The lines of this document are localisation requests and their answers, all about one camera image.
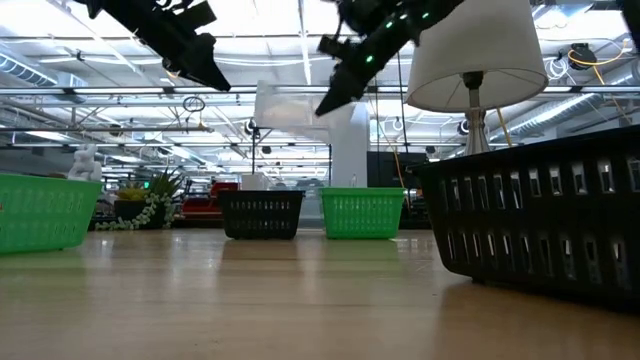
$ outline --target yellow cable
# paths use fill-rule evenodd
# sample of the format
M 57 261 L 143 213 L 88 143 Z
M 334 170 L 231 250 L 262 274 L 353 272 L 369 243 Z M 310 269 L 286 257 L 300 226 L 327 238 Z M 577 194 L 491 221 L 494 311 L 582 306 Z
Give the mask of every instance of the yellow cable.
M 614 57 L 611 60 L 607 60 L 607 61 L 602 61 L 602 62 L 597 62 L 597 63 L 591 63 L 591 62 L 586 62 L 586 61 L 582 61 L 582 60 L 578 60 L 575 59 L 571 56 L 571 54 L 573 54 L 575 51 L 571 50 L 569 51 L 569 53 L 567 54 L 567 56 L 569 57 L 569 59 L 575 63 L 578 63 L 580 65 L 588 65 L 588 66 L 601 66 L 601 65 L 606 65 L 606 64 L 610 64 L 616 60 L 619 60 L 622 55 L 624 54 L 625 50 L 627 50 L 627 40 L 625 39 L 625 41 L 622 43 L 622 49 L 620 49 L 620 54 L 618 54 L 618 56 Z
M 384 136 L 384 139 L 387 140 L 387 144 L 389 144 L 389 147 L 391 148 L 391 151 L 393 151 L 393 157 L 396 160 L 396 169 L 398 170 L 398 177 L 400 178 L 400 186 L 402 186 L 403 189 L 406 189 L 406 187 L 404 187 L 404 180 L 402 179 L 402 172 L 400 171 L 400 160 L 398 159 L 398 152 L 396 151 L 396 148 L 391 145 L 391 141 L 389 141 L 389 138 L 387 137 L 387 134 L 384 133 L 384 129 L 382 128 L 382 125 L 380 125 L 380 121 L 377 121 L 378 123 L 378 128 L 380 129 L 380 132 L 382 133 L 382 136 Z M 407 191 L 407 195 L 405 195 L 404 199 L 407 201 L 407 206 L 409 205 L 409 192 Z
M 496 110 L 498 110 L 498 119 L 500 119 L 500 126 L 502 126 L 502 131 L 504 131 L 504 137 L 507 139 L 507 144 L 509 144 L 509 147 L 512 147 L 513 144 L 511 143 L 511 136 L 507 131 L 507 125 L 504 123 L 504 118 L 502 117 L 502 110 L 500 110 L 500 108 L 497 108 Z
M 602 85 L 606 85 L 606 83 L 604 82 L 604 79 L 602 78 L 602 74 L 600 74 L 600 70 L 598 70 L 598 67 L 594 66 L 593 70 L 596 72 L 596 76 L 598 77 L 598 80 L 600 80 L 600 83 Z M 631 121 L 631 119 L 629 119 L 629 117 L 624 112 L 624 110 L 622 110 L 622 107 L 620 106 L 620 104 L 618 104 L 618 101 L 616 100 L 616 98 L 612 96 L 611 99 L 613 100 L 613 103 L 616 104 L 616 107 L 618 108 L 618 111 L 620 112 L 620 114 L 627 120 L 629 125 L 632 125 L 633 121 Z

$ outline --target basket slot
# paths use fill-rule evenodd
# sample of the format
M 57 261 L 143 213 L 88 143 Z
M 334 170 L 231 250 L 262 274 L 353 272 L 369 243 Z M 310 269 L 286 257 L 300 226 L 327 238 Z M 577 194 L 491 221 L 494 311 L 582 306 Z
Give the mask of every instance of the basket slot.
M 540 259 L 542 260 L 542 268 L 546 276 L 553 276 L 553 262 L 551 260 L 551 247 L 546 234 L 541 234 L 538 238 L 540 244 Z
M 453 190 L 453 206 L 457 211 L 461 210 L 460 205 L 460 188 L 458 187 L 458 180 L 451 179 L 451 189 Z
M 564 263 L 564 274 L 567 279 L 576 279 L 576 268 L 573 260 L 573 249 L 571 239 L 566 234 L 560 235 L 560 250 L 562 251 L 562 262 Z
M 631 177 L 631 191 L 640 192 L 640 159 L 630 157 L 627 162 L 629 164 L 629 175 Z
M 483 210 L 489 210 L 489 191 L 487 188 L 487 178 L 480 176 L 478 178 L 478 188 L 480 191 L 480 203 Z
M 522 209 L 522 187 L 520 186 L 520 174 L 517 171 L 511 173 L 511 189 L 516 209 Z
M 444 206 L 444 212 L 449 212 L 449 199 L 447 197 L 447 185 L 444 180 L 440 181 L 440 195 L 442 195 L 442 205 Z
M 465 263 L 469 263 L 469 247 L 467 246 L 467 235 L 464 232 L 460 232 L 459 234 L 460 242 L 462 242 L 462 247 L 464 248 L 464 252 L 462 252 L 462 261 Z
M 562 196 L 562 178 L 560 177 L 560 167 L 557 165 L 549 167 L 549 181 L 551 182 L 551 193 L 554 196 Z
M 611 161 L 603 159 L 598 161 L 598 174 L 600 175 L 600 186 L 603 194 L 615 194 L 615 184 L 611 172 Z
M 529 238 L 526 235 L 520 236 L 520 249 L 522 251 L 522 264 L 524 270 L 533 274 L 533 263 L 531 261 L 531 247 L 529 246 Z
M 584 164 L 582 162 L 573 163 L 571 165 L 573 173 L 573 189 L 576 195 L 587 195 L 587 182 L 584 176 Z
M 447 240 L 449 242 L 449 259 L 451 259 L 451 261 L 456 262 L 457 258 L 456 258 L 456 246 L 455 246 L 455 241 L 453 239 L 453 233 L 449 232 L 449 234 L 447 235 Z
M 469 210 L 474 211 L 476 209 L 476 203 L 473 200 L 473 182 L 468 176 L 464 178 L 464 190 L 467 206 Z
M 504 200 L 504 186 L 502 185 L 502 175 L 496 174 L 493 176 L 493 189 L 496 194 L 496 205 L 498 209 L 504 210 L 505 200 Z
M 511 236 L 503 235 L 502 244 L 504 245 L 504 254 L 506 255 L 506 258 L 507 258 L 507 268 L 509 269 L 509 271 L 514 271 L 513 249 L 511 248 Z
M 589 271 L 589 281 L 593 284 L 601 284 L 602 276 L 600 274 L 600 264 L 598 262 L 598 250 L 595 239 L 591 236 L 586 236 L 584 240 L 587 269 Z
M 487 234 L 487 243 L 489 244 L 489 255 L 491 260 L 491 266 L 494 269 L 498 268 L 498 257 L 496 255 L 496 239 L 493 234 Z
M 480 260 L 482 263 L 482 249 L 480 248 L 480 235 L 477 233 L 473 234 L 473 250 L 476 260 Z
M 529 187 L 531 188 L 531 196 L 540 197 L 540 178 L 538 177 L 538 169 L 529 169 Z
M 627 268 L 627 252 L 624 241 L 619 237 L 614 237 L 611 246 L 613 248 L 613 260 L 616 269 L 616 282 L 619 287 L 630 290 L 629 270 Z

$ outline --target red machine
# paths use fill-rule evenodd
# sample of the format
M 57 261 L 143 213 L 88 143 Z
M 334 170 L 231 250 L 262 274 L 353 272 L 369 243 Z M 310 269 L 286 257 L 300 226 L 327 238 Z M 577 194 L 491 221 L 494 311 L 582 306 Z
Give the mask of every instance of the red machine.
M 188 193 L 182 203 L 182 216 L 187 220 L 222 220 L 218 203 L 220 191 L 238 191 L 238 183 L 215 183 L 209 193 Z

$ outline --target black robotic claw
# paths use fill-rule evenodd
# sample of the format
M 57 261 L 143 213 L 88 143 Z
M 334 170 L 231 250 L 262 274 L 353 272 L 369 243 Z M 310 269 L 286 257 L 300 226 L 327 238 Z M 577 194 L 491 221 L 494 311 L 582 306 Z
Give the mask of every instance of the black robotic claw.
M 95 18 L 101 10 L 136 34 L 163 58 L 165 69 L 186 79 L 229 91 L 231 85 L 213 61 L 216 39 L 211 34 L 197 35 L 195 30 L 216 20 L 205 1 L 188 7 L 192 0 L 174 5 L 155 0 L 76 0 L 87 6 Z M 175 10 L 184 10 L 178 15 Z
M 329 92 L 316 109 L 322 116 L 353 100 L 408 42 L 419 45 L 420 33 L 446 18 L 463 0 L 368 0 L 338 2 L 340 18 L 363 40 L 341 43 L 323 36 L 318 50 L 342 60 Z

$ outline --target table surface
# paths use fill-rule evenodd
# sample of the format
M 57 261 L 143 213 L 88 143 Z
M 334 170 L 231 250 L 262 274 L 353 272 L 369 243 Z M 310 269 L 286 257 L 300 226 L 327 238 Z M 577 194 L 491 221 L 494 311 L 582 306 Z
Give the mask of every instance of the table surface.
M 395 241 L 91 233 L 0 257 L 0 359 L 638 359 L 628 314 L 475 285 Z

